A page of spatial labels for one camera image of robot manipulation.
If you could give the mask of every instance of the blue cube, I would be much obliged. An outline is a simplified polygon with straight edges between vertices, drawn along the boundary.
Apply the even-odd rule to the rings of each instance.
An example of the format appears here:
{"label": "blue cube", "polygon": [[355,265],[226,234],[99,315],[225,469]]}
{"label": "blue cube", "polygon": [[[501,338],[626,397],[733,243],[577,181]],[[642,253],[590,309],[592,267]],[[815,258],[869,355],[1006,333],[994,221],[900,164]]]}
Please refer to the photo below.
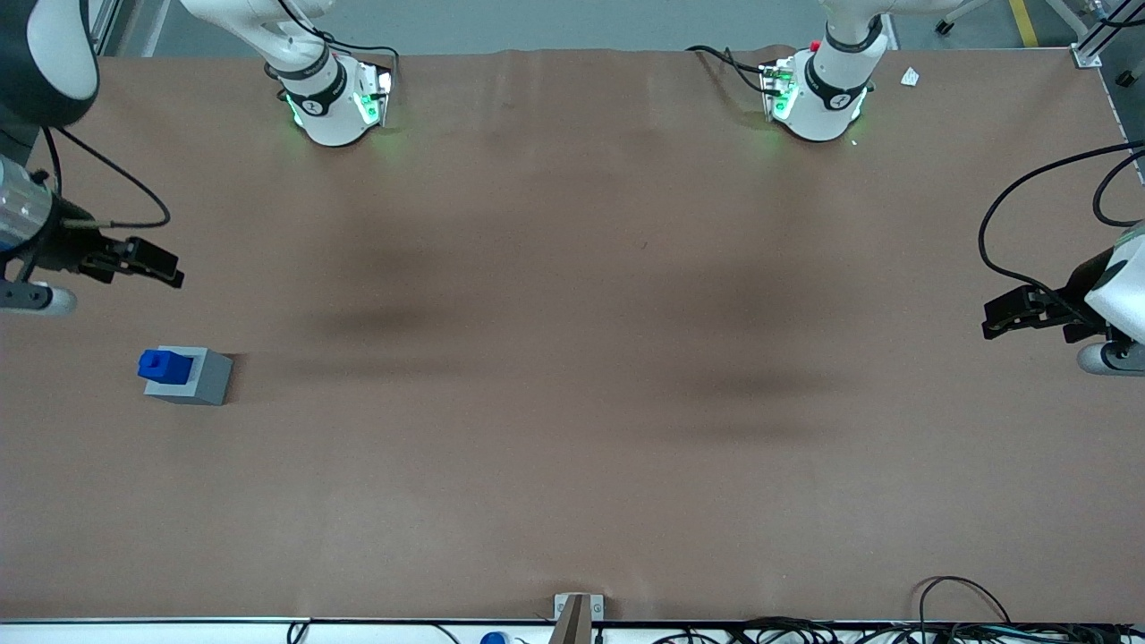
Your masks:
{"label": "blue cube", "polygon": [[137,374],[152,383],[185,385],[191,376],[191,359],[173,351],[149,348],[140,356]]}

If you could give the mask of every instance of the blue block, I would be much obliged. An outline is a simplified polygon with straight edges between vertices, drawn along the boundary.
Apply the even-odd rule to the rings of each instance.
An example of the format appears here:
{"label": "blue block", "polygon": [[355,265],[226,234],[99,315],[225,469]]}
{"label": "blue block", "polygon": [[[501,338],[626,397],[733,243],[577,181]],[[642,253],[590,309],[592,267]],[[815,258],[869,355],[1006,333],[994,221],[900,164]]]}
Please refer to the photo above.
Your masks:
{"label": "blue block", "polygon": [[222,405],[235,362],[203,346],[160,346],[159,352],[174,353],[191,361],[187,382],[168,385],[148,382],[143,393],[176,405]]}
{"label": "blue block", "polygon": [[185,385],[191,376],[192,360],[173,351],[149,348],[140,356],[137,374],[152,383]]}

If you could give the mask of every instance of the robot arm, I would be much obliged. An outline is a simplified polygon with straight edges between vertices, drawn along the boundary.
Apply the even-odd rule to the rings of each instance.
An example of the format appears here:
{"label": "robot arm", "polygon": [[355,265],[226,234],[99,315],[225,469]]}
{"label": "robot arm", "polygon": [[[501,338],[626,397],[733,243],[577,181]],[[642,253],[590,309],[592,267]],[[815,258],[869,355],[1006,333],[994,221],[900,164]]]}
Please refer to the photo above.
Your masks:
{"label": "robot arm", "polygon": [[793,134],[830,141],[846,131],[867,96],[870,74],[886,52],[882,14],[948,11],[961,0],[819,0],[827,33],[816,49],[803,49],[760,71],[764,110]]}
{"label": "robot arm", "polygon": [[985,312],[988,340],[1047,327],[1063,327],[1071,344],[1105,336],[1077,353],[1077,364],[1101,376],[1145,376],[1145,222],[1074,269],[1052,294],[1022,285],[987,303]]}
{"label": "robot arm", "polygon": [[182,2],[191,15],[234,33],[266,58],[286,89],[294,123],[314,142],[346,146],[382,124],[393,86],[390,70],[331,52],[324,39],[295,22],[325,14],[334,0]]}
{"label": "robot arm", "polygon": [[[95,101],[100,76],[87,31],[86,0],[0,2],[0,102],[38,127],[63,127]],[[183,282],[179,258],[139,237],[105,237],[80,206],[0,157],[0,311],[63,315],[76,306],[66,289],[30,282],[34,268],[68,270],[110,283],[117,274]],[[5,278],[13,259],[22,267]]]}

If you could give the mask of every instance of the green led light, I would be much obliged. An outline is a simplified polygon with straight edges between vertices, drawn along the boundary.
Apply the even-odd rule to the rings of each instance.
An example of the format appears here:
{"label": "green led light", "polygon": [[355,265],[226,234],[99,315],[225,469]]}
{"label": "green led light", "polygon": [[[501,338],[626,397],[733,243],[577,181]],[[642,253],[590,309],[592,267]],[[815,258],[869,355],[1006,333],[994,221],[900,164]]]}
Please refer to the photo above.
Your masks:
{"label": "green led light", "polygon": [[366,125],[373,125],[378,123],[378,109],[377,101],[370,96],[362,96],[357,92],[354,93],[354,102],[357,104],[358,111],[362,112],[362,120]]}
{"label": "green led light", "polygon": [[286,104],[290,105],[290,111],[294,115],[294,124],[299,127],[305,127],[302,125],[302,117],[298,115],[298,108],[294,107],[294,101],[291,100],[290,94],[286,95]]}

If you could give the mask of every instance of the gray box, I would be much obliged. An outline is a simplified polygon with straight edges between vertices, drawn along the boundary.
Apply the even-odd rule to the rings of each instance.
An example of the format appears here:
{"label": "gray box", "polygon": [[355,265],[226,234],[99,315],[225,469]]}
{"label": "gray box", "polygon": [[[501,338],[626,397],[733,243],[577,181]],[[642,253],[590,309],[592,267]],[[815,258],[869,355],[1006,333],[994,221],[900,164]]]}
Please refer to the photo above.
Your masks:
{"label": "gray box", "polygon": [[148,380],[143,393],[177,405],[222,405],[235,361],[202,346],[160,346],[191,359],[191,372],[185,385],[165,385]]}

